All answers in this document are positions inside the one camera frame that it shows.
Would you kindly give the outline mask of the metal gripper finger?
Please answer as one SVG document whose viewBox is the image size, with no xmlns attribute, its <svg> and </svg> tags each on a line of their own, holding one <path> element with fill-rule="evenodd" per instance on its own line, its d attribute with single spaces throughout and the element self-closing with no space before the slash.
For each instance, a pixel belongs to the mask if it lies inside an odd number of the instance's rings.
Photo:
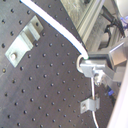
<svg viewBox="0 0 128 128">
<path fill-rule="evenodd" d="M 105 78 L 112 80 L 114 71 L 105 61 L 83 61 L 80 64 L 83 74 L 87 78 L 93 78 L 96 84 L 102 84 Z"/>
<path fill-rule="evenodd" d="M 95 59 L 95 60 L 106 60 L 107 61 L 107 65 L 109 67 L 111 67 L 111 62 L 109 59 L 109 55 L 108 54 L 104 54 L 104 53 L 89 53 L 89 59 Z"/>
</svg>

